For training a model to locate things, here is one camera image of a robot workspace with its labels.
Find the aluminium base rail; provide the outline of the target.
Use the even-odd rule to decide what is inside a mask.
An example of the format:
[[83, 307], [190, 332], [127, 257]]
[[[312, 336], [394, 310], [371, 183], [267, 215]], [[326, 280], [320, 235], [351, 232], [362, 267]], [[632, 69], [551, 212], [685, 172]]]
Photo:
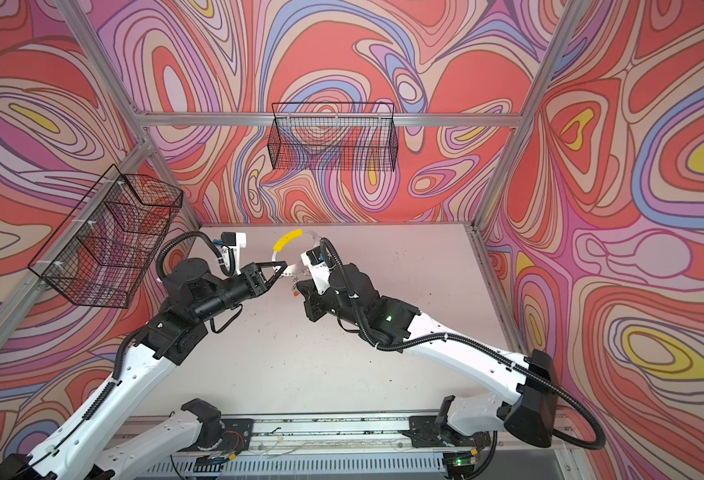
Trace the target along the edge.
[[559, 447], [505, 433], [452, 437], [431, 412], [221, 416], [187, 439], [185, 414], [122, 428], [95, 479], [512, 479], [566, 477]]

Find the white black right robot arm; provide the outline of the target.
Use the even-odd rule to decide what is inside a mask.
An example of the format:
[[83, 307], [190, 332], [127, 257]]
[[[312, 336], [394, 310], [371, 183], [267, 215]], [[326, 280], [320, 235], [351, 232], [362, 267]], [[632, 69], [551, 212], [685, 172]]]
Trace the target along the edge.
[[332, 315], [378, 351], [421, 356], [485, 388], [483, 395], [444, 398], [435, 424], [446, 442], [460, 445], [481, 432], [505, 431], [530, 446], [551, 446], [557, 396], [520, 371], [532, 367], [549, 378], [543, 356], [527, 358], [464, 336], [414, 305], [380, 295], [353, 264], [345, 273], [320, 266], [296, 289], [310, 321]]

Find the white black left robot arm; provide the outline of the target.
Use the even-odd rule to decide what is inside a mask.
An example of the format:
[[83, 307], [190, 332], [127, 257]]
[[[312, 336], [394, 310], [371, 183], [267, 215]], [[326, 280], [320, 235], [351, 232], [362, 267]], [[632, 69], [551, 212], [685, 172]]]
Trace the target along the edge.
[[220, 411], [201, 399], [115, 447], [108, 444], [135, 409], [212, 332], [211, 321], [266, 294], [288, 265], [250, 263], [238, 274], [214, 276], [203, 259], [163, 274], [169, 297], [161, 311], [121, 343], [112, 375], [54, 433], [28, 454], [0, 464], [0, 479], [135, 479], [187, 448], [231, 454]]

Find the grey keyring with yellow grip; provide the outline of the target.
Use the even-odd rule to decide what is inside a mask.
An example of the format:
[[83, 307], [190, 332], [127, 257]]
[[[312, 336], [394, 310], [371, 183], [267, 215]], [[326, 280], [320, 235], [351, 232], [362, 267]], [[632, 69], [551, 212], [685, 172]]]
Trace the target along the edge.
[[[278, 255], [284, 250], [284, 248], [291, 242], [300, 239], [300, 238], [306, 238], [309, 239], [311, 238], [313, 241], [313, 247], [318, 247], [320, 245], [320, 235], [310, 229], [294, 229], [285, 235], [283, 235], [274, 245], [273, 251], [272, 251], [272, 261], [277, 262], [278, 261]], [[290, 264], [287, 266], [287, 268], [283, 271], [282, 276], [288, 277], [299, 277], [305, 272], [305, 265], [302, 260], [300, 260], [297, 263]]]

